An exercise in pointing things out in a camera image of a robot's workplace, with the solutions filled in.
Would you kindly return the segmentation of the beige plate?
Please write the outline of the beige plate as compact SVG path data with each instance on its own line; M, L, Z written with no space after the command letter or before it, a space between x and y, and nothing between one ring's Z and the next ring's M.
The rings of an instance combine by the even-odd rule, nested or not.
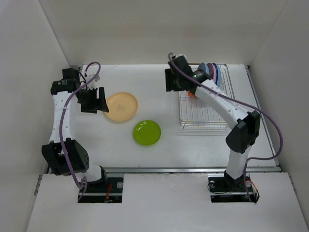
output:
M134 95L128 92L117 92L107 99L109 112L105 116L116 122L130 120L138 110L138 101Z

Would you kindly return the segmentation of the pink plate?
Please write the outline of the pink plate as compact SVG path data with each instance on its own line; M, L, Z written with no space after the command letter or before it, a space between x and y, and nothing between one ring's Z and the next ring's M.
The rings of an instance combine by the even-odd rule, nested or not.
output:
M208 69L209 69L209 76L210 78L216 83L217 80L217 72L216 68L212 63L207 63Z

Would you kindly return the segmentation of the green plate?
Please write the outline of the green plate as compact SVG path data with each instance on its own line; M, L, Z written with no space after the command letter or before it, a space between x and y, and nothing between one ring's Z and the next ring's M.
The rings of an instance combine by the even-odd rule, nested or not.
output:
M152 120L143 120L137 123L133 129L133 138L142 146L154 145L161 137L160 126Z

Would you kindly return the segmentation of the light blue plate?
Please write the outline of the light blue plate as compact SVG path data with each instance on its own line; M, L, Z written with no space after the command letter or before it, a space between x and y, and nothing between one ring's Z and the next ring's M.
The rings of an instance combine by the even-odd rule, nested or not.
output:
M210 75L209 68L208 68L207 64L204 63L204 62L200 63L197 69L204 71L207 75Z

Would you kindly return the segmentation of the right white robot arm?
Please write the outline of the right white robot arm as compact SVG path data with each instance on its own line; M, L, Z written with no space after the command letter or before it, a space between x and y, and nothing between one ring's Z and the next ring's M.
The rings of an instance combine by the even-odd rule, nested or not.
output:
M260 130L260 114L247 111L220 90L217 65L201 63L193 71L184 55L169 53L169 68L165 70L166 91L189 91L210 106L227 123L230 133L225 139L230 149L224 173L224 186L235 190L245 183L245 169L251 147Z

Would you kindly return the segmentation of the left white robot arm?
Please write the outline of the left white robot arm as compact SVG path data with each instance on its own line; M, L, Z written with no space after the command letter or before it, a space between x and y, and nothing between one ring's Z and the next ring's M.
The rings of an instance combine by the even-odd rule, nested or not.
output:
M106 173L90 161L87 151L77 142L74 125L78 104L83 113L109 112L104 88L95 87L98 79L97 75L87 76L67 68L62 71L62 79L52 83L53 129L48 144L42 146L42 155L55 175L75 174L78 185L91 182L101 192L108 186Z

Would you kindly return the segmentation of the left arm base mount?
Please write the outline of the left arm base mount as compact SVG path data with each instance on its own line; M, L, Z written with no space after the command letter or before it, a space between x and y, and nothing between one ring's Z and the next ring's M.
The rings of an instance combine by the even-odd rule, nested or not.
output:
M123 187L123 176L109 176L106 183L90 182L85 193L80 190L78 203L121 203Z

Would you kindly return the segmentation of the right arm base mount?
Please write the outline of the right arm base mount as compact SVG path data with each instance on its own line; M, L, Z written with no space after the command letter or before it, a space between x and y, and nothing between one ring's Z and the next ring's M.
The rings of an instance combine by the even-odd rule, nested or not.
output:
M212 203L257 203L260 194L256 185L247 175L237 181L228 180L224 176L208 177L208 191Z

